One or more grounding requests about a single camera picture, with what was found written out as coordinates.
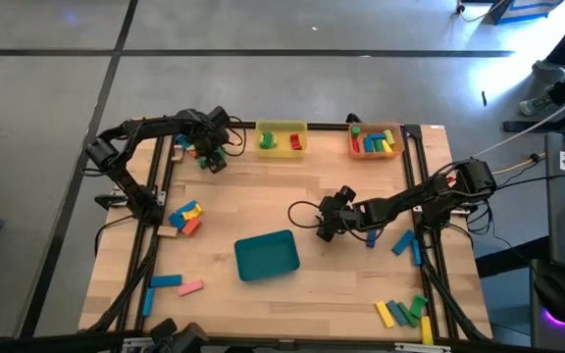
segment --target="plastic container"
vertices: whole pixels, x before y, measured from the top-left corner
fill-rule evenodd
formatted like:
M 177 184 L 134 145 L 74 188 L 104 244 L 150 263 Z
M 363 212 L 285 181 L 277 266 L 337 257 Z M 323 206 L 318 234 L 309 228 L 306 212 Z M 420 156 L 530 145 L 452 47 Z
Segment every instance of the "plastic container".
M 293 233 L 288 229 L 238 240 L 234 254 L 243 281 L 286 274 L 300 267 Z
M 361 127 L 361 133 L 357 136 L 359 142 L 359 152 L 355 152 L 352 148 L 352 128 L 354 126 Z M 391 146 L 391 152 L 366 152 L 363 145 L 363 138 L 369 133 L 383 133 L 385 130 L 391 131 L 395 144 Z M 348 127 L 348 149 L 350 157 L 354 159 L 384 159 L 394 158 L 404 151 L 404 143 L 402 142 L 402 132 L 400 132 L 400 124 L 398 123 L 377 123 L 377 124 L 358 124 L 353 123 Z
M 276 138 L 276 147 L 263 149 L 259 146 L 263 132 L 269 131 Z M 297 133 L 301 150 L 291 149 L 291 134 Z M 307 125 L 305 122 L 258 121 L 254 131 L 254 148 L 259 157 L 265 158 L 302 158 L 307 148 Z

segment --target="teal plastic bin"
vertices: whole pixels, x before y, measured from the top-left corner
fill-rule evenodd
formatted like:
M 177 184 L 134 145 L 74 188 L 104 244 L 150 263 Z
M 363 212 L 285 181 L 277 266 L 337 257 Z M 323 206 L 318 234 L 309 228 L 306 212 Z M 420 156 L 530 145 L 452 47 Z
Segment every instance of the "teal plastic bin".
M 300 267 L 291 230 L 241 239 L 234 244 L 239 278 L 251 281 L 286 274 Z

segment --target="concrete floor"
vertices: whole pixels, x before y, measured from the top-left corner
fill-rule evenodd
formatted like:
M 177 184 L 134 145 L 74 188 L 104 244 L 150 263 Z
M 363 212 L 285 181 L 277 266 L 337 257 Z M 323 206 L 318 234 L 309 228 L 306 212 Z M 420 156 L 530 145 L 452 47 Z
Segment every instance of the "concrete floor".
M 0 1 L 0 48 L 113 49 L 128 1 Z M 565 32 L 565 3 L 530 24 L 466 24 L 454 2 L 404 0 L 150 0 L 136 8 L 126 49 L 515 50 L 505 58 L 124 57 L 100 129 L 135 116 L 216 105 L 245 120 L 364 121 L 445 125 L 455 159 L 505 138 L 518 103 L 554 77 L 531 63 Z M 487 7 L 468 7 L 468 16 Z M 14 334 L 98 101 L 109 57 L 0 57 L 0 335 Z M 488 105 L 483 106 L 481 92 Z M 545 114 L 535 117 L 540 119 Z M 528 135 L 485 155 L 493 169 L 543 149 Z M 534 168 L 525 177 L 540 176 Z M 108 179 L 83 181 L 38 334 L 69 333 L 93 266 L 105 212 L 93 196 Z M 546 234 L 543 183 L 491 200 L 496 234 L 519 244 Z M 478 256 L 504 248 L 477 237 Z M 522 287 L 509 297 L 503 287 Z M 491 319 L 528 333 L 524 271 L 483 281 Z

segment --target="wooden table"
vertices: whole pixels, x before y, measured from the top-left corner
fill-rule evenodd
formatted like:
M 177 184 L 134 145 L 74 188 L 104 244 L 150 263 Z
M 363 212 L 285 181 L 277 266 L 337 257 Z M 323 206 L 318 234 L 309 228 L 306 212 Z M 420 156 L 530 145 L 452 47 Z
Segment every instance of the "wooden table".
M 443 126 L 422 126 L 422 131 L 429 171 L 433 172 L 451 161 L 446 133 Z M 310 130 L 302 160 L 259 159 L 253 130 L 247 133 L 245 153 L 228 157 L 228 166 L 216 175 L 200 170 L 188 156 L 183 164 L 174 166 L 167 216 L 195 199 L 204 210 L 202 226 L 192 238 L 179 235 L 161 240 L 154 275 L 180 274 L 184 281 L 202 278 L 205 287 L 184 297 L 178 297 L 174 287 L 157 289 L 145 328 L 170 317 L 179 328 L 196 322 L 211 336 L 420 339 L 418 328 L 385 328 L 374 305 L 390 299 L 409 305 L 415 294 L 423 293 L 420 270 L 412 265 L 410 252 L 395 256 L 390 250 L 404 231 L 412 228 L 409 212 L 385 228 L 374 249 L 349 234 L 336 235 L 327 243 L 315 235 L 314 229 L 293 226 L 286 215 L 292 202 L 319 203 L 344 184 L 357 192 L 356 201 L 400 192 L 406 185 L 402 157 L 355 161 L 348 157 L 346 132 Z M 166 137 L 164 156 L 169 143 L 170 137 Z M 412 162 L 417 166 L 415 147 L 410 144 Z M 153 140 L 143 141 L 129 161 L 128 169 L 137 180 L 145 181 L 153 148 Z M 165 158 L 161 157 L 159 185 Z M 126 208 L 112 209 L 106 221 L 127 214 Z M 316 222 L 316 210 L 311 207 L 298 206 L 292 215 L 301 224 Z M 463 219 L 454 217 L 453 222 L 465 226 Z M 131 220 L 104 230 L 80 328 L 95 323 L 122 289 L 135 228 L 136 221 Z M 300 268 L 288 276 L 241 281 L 234 243 L 280 229 L 293 232 Z M 470 240 L 448 228 L 442 232 L 442 244 L 454 297 L 479 330 L 491 336 Z M 133 326 L 139 293 L 137 290 L 132 296 L 128 328 Z M 436 306 L 439 329 L 446 336 L 443 306 L 437 294 Z

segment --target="pink block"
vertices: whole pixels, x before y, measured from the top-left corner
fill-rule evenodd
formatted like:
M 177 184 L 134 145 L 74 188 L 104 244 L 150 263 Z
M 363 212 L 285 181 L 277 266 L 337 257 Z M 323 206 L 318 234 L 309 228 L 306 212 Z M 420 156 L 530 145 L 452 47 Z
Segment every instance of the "pink block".
M 204 281 L 202 279 L 183 284 L 178 287 L 178 295 L 183 296 L 190 292 L 204 288 Z

